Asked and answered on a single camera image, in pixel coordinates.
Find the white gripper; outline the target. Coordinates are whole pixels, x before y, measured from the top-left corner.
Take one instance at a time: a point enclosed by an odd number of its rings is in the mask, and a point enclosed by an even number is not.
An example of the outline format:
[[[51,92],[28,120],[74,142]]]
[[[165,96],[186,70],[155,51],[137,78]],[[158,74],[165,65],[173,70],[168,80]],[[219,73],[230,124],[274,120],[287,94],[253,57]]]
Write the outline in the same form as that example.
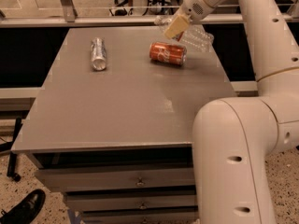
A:
[[[164,20],[164,35],[171,39],[186,31],[191,23],[199,23],[214,11],[205,0],[183,0],[178,15]]]

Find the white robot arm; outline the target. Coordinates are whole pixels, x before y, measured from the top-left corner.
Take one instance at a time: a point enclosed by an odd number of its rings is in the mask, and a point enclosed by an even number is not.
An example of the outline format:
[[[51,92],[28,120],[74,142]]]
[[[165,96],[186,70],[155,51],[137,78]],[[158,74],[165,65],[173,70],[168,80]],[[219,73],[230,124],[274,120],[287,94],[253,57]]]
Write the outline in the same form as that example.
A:
[[[183,0],[175,37],[227,0]],[[201,224],[276,224],[265,157],[299,143],[299,47],[275,0],[238,0],[258,96],[204,105],[193,124]]]

